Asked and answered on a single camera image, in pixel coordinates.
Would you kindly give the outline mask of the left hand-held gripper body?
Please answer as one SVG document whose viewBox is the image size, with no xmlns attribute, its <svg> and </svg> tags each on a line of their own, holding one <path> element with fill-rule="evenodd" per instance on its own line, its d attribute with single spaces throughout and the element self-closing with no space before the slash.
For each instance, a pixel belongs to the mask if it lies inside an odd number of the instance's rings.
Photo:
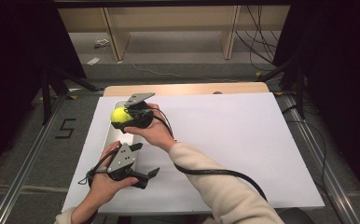
<svg viewBox="0 0 360 224">
<path fill-rule="evenodd" d="M 137 150 L 131 151 L 130 146 L 124 143 L 111 160 L 107 168 L 108 175 L 116 181 L 129 177 L 128 172 L 132 169 L 136 158 Z"/>
</svg>

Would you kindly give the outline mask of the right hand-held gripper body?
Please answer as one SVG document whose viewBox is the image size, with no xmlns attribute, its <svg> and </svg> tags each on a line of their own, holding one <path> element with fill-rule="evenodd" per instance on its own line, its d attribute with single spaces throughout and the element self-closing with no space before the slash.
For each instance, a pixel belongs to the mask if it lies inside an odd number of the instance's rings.
<svg viewBox="0 0 360 224">
<path fill-rule="evenodd" d="M 145 100 L 154 95 L 154 92 L 134 93 L 126 101 L 124 106 L 133 108 L 133 111 L 129 113 L 132 116 L 132 121 L 134 122 L 133 127 L 144 129 L 151 124 L 153 112 L 152 108 Z"/>
</svg>

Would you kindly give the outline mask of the yellow tennis ball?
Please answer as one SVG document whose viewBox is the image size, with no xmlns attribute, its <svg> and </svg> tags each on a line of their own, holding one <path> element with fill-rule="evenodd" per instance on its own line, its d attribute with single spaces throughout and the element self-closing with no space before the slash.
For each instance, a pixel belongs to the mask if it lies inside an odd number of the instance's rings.
<svg viewBox="0 0 360 224">
<path fill-rule="evenodd" d="M 132 120 L 132 116 L 128 113 L 128 110 L 122 106 L 117 107 L 112 111 L 110 120 L 116 123 L 124 123 Z"/>
</svg>

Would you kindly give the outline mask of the white plastic bin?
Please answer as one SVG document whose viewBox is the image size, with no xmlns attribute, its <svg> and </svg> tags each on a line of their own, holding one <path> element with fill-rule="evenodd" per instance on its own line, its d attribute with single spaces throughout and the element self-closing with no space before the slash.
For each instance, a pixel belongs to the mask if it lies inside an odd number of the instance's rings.
<svg viewBox="0 0 360 224">
<path fill-rule="evenodd" d="M 114 105 L 114 109 L 118 107 L 123 107 L 125 101 L 117 101 Z M 115 129 L 114 126 L 111 124 L 111 118 L 109 118 L 109 126 L 107 135 L 105 138 L 104 148 L 108 147 L 113 142 L 119 141 L 121 144 L 128 144 L 129 146 L 140 143 L 141 137 L 136 136 L 130 133 L 123 133 L 120 129 Z"/>
</svg>

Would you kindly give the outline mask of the person's right hand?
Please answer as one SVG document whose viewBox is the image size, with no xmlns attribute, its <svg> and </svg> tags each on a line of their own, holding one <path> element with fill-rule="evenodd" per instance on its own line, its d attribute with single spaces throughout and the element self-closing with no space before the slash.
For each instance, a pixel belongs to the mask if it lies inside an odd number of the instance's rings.
<svg viewBox="0 0 360 224">
<path fill-rule="evenodd" d="M 160 112 L 159 106 L 156 104 L 149 104 L 153 111 L 153 120 L 151 124 L 145 128 L 126 127 L 126 133 L 137 134 L 142 137 L 152 146 L 159 147 L 162 150 L 169 152 L 171 147 L 176 143 L 176 140 L 171 135 L 165 118 Z"/>
</svg>

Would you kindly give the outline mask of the person's left hand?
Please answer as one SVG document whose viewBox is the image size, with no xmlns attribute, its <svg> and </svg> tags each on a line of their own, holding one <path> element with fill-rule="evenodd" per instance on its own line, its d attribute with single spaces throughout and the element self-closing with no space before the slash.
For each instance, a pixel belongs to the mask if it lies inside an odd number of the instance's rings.
<svg viewBox="0 0 360 224">
<path fill-rule="evenodd" d="M 137 182 L 138 179 L 135 177 L 127 177 L 123 180 L 115 181 L 106 174 L 97 174 L 92 179 L 92 185 L 84 203 L 87 204 L 89 209 L 97 210 L 105 203 L 110 202 L 121 189 L 130 187 Z"/>
</svg>

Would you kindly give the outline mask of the wooden table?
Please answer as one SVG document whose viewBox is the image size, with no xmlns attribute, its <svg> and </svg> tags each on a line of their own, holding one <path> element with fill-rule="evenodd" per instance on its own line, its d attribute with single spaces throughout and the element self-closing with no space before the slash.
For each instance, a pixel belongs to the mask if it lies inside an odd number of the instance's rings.
<svg viewBox="0 0 360 224">
<path fill-rule="evenodd" d="M 130 96 L 141 92 L 154 92 L 157 95 L 190 95 L 213 94 L 214 92 L 269 92 L 269 88 L 263 82 L 125 85 L 107 87 L 104 90 L 104 97 Z"/>
</svg>

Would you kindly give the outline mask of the black tripod stand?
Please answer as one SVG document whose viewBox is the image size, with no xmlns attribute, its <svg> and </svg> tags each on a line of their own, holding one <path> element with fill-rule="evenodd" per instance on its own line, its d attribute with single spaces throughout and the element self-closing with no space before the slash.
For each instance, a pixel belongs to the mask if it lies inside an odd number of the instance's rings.
<svg viewBox="0 0 360 224">
<path fill-rule="evenodd" d="M 289 60 L 275 68 L 273 71 L 267 73 L 265 76 L 260 76 L 257 81 L 266 82 L 281 73 L 283 73 L 283 76 L 279 83 L 279 87 L 282 91 L 289 91 L 292 87 L 296 88 L 296 103 L 292 105 L 292 108 L 295 108 L 300 117 L 305 119 L 303 109 L 304 73 L 298 53 L 295 53 Z"/>
<path fill-rule="evenodd" d="M 72 74 L 60 68 L 57 67 L 45 68 L 40 76 L 43 108 L 44 108 L 44 119 L 43 119 L 44 125 L 46 125 L 50 120 L 50 118 L 52 117 L 50 89 L 53 89 L 54 92 L 59 96 L 66 96 L 70 92 L 69 88 L 64 83 L 65 79 L 68 79 L 89 91 L 103 90 L 103 88 L 98 88 L 94 85 L 91 85 L 89 84 L 89 82 L 83 80 L 82 78 L 75 77 Z"/>
</svg>

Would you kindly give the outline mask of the wooden shelf unit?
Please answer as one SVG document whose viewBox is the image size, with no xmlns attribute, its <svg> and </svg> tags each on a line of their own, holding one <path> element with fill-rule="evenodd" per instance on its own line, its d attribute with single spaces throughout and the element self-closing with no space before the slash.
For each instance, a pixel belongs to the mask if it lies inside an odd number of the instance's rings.
<svg viewBox="0 0 360 224">
<path fill-rule="evenodd" d="M 131 32 L 218 31 L 223 55 L 231 57 L 237 31 L 280 31 L 289 6 L 93 7 L 61 8 L 69 33 L 108 34 L 114 59 L 121 61 Z"/>
</svg>

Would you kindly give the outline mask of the white board mat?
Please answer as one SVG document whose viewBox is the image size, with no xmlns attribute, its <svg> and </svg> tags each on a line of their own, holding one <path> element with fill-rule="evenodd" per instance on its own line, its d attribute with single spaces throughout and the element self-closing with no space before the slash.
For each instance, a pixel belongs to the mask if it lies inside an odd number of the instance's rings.
<svg viewBox="0 0 360 224">
<path fill-rule="evenodd" d="M 154 96 L 180 142 L 226 168 L 250 176 L 274 208 L 313 208 L 324 202 L 282 112 L 269 92 Z M 200 194 L 163 150 L 144 145 L 136 171 L 157 170 L 145 189 L 128 187 L 101 207 L 120 216 L 208 213 Z"/>
</svg>

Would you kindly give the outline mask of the black curtain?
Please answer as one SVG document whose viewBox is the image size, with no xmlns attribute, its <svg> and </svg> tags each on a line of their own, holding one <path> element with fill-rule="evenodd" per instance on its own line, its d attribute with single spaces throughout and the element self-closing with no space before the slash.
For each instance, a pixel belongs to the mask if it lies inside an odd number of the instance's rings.
<svg viewBox="0 0 360 224">
<path fill-rule="evenodd" d="M 360 0 L 293 0 L 274 63 L 303 36 L 307 89 L 360 182 Z"/>
<path fill-rule="evenodd" d="M 54 69 L 86 76 L 53 0 L 0 0 L 0 156 Z"/>
</svg>

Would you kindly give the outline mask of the dark round seat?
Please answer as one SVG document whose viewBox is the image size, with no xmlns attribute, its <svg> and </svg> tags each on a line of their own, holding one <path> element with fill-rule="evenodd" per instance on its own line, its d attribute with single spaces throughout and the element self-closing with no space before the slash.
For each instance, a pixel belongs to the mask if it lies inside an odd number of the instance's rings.
<svg viewBox="0 0 360 224">
<path fill-rule="evenodd" d="M 284 224 L 315 224 L 301 209 L 293 207 L 278 213 Z"/>
</svg>

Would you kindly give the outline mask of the aluminium floor rail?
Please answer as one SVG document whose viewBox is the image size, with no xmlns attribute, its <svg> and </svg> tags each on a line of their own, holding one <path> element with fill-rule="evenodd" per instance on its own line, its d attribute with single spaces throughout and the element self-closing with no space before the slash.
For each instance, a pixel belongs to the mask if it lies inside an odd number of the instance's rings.
<svg viewBox="0 0 360 224">
<path fill-rule="evenodd" d="M 302 119 L 297 110 L 292 108 L 292 105 L 296 103 L 293 96 L 285 95 L 283 103 L 285 104 L 283 115 L 286 123 L 300 133 L 302 141 L 308 147 L 319 170 L 319 176 L 314 180 L 317 187 L 330 201 L 341 224 L 360 224 L 360 218 L 355 213 L 351 200 L 327 160 L 327 145 L 323 134 L 306 119 Z"/>
<path fill-rule="evenodd" d="M 53 104 L 51 115 L 48 120 L 42 125 L 38 136 L 36 137 L 32 147 L 30 148 L 20 170 L 17 172 L 12 184 L 9 186 L 3 200 L 0 202 L 0 224 L 6 224 L 7 219 L 21 194 L 21 189 L 24 186 L 35 161 L 38 158 L 51 130 L 52 124 L 55 121 L 59 110 L 61 109 L 66 97 L 59 95 Z"/>
</svg>

